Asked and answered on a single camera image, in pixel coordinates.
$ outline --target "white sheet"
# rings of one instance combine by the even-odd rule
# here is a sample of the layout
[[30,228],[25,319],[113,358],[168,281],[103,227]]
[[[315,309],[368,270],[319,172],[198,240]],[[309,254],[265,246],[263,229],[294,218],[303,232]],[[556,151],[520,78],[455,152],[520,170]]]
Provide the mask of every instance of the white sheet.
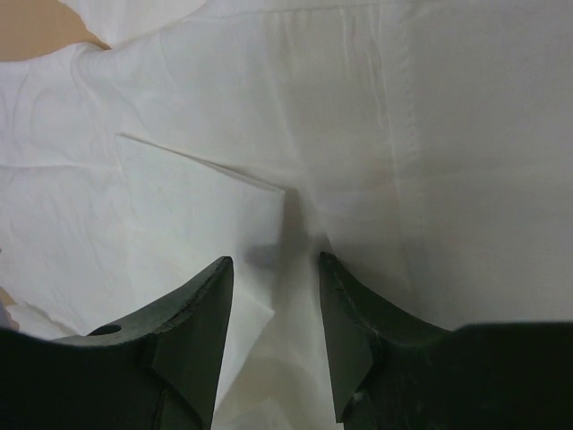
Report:
[[60,0],[110,47],[181,21],[206,0]]
[[[219,0],[121,49],[44,60],[109,125],[93,144],[120,133],[286,189],[275,318],[220,419],[271,397],[293,428],[336,428],[314,271],[328,242],[432,323],[571,318],[572,22],[534,0]],[[27,109],[5,123],[81,157],[39,107],[37,128]]]
[[115,136],[74,83],[85,48],[0,68],[0,284],[19,303],[9,311],[39,337],[87,334],[229,254],[219,404],[273,315],[284,193]]

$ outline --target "beige surface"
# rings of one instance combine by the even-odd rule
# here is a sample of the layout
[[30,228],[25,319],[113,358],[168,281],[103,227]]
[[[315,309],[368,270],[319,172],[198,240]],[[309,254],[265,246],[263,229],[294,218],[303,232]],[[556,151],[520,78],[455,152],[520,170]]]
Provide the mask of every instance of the beige surface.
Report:
[[[84,41],[105,47],[75,12],[57,0],[0,0],[0,60],[43,56]],[[0,302],[13,303],[2,288]]]

